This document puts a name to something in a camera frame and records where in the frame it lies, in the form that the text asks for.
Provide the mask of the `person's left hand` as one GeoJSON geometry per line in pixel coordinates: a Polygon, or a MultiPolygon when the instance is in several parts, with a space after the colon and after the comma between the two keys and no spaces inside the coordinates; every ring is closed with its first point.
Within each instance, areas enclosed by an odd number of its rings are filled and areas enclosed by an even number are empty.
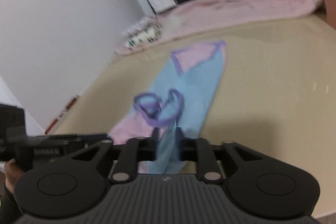
{"type": "Polygon", "coordinates": [[[13,194],[15,183],[23,176],[25,172],[17,166],[14,159],[5,162],[4,172],[6,177],[5,187],[11,194],[13,194]]]}

